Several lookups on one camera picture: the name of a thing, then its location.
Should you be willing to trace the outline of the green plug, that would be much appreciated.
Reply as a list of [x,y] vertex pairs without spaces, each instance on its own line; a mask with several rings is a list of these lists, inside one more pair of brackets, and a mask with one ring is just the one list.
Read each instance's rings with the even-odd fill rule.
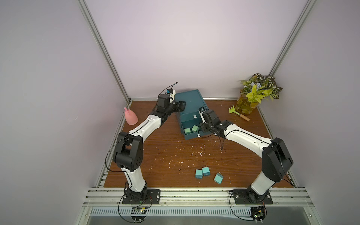
[[192,133],[196,133],[199,131],[199,127],[197,125],[194,125],[192,128],[191,128],[191,132]]
[[187,135],[187,134],[190,134],[191,133],[191,129],[190,128],[185,128],[184,129],[184,134]]

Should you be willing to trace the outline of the teal drawer cabinet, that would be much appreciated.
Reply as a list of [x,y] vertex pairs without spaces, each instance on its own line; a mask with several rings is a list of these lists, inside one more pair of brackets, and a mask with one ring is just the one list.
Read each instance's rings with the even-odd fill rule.
[[[176,101],[186,101],[186,107],[183,112],[176,113],[176,117],[180,126],[181,133],[184,135],[185,140],[195,139],[197,137],[207,137],[211,135],[211,133],[204,133],[200,129],[200,123],[202,122],[199,109],[204,108],[208,109],[201,93],[199,90],[186,91],[175,94]],[[196,133],[190,133],[185,135],[185,128],[192,128],[194,125],[199,127],[199,131]]]

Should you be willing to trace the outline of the teal plug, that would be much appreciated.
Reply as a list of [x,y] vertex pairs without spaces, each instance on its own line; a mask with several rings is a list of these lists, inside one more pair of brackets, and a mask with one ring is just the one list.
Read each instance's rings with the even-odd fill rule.
[[210,176],[211,172],[210,172],[209,167],[203,167],[202,168],[202,174],[203,174],[203,176]]
[[221,184],[222,181],[224,179],[224,176],[221,174],[221,173],[216,173],[215,177],[214,177],[214,181],[217,183],[217,184]]
[[196,169],[195,177],[197,179],[202,179],[203,178],[203,171],[201,169]]

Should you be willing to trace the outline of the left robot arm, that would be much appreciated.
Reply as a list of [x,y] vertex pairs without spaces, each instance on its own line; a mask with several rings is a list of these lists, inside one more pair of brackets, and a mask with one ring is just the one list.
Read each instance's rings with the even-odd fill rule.
[[121,132],[115,145],[113,162],[121,169],[127,179],[125,196],[132,201],[144,202],[148,196],[147,183],[141,172],[143,144],[160,128],[173,113],[185,110],[186,101],[175,100],[175,94],[161,94],[146,120],[129,132]]

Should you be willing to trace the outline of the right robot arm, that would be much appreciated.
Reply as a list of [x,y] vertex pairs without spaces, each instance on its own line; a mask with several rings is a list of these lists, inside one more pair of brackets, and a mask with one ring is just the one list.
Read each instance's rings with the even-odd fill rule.
[[280,138],[269,139],[240,128],[230,121],[221,121],[211,109],[199,108],[200,128],[224,140],[233,141],[254,152],[262,159],[262,170],[247,189],[246,198],[257,203],[266,198],[268,190],[286,177],[293,159]]

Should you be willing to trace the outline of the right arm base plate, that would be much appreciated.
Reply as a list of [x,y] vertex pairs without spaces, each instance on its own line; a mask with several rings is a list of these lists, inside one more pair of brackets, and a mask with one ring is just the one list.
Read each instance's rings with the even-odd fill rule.
[[247,189],[234,189],[230,191],[233,194],[235,204],[258,205],[273,204],[270,191],[267,190],[263,195],[258,195],[255,191]]

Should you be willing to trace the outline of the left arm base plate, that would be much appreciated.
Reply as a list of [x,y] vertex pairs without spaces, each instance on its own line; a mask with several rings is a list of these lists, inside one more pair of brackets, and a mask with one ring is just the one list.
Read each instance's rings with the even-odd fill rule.
[[147,189],[142,192],[126,190],[122,199],[122,204],[159,204],[161,197],[160,189]]

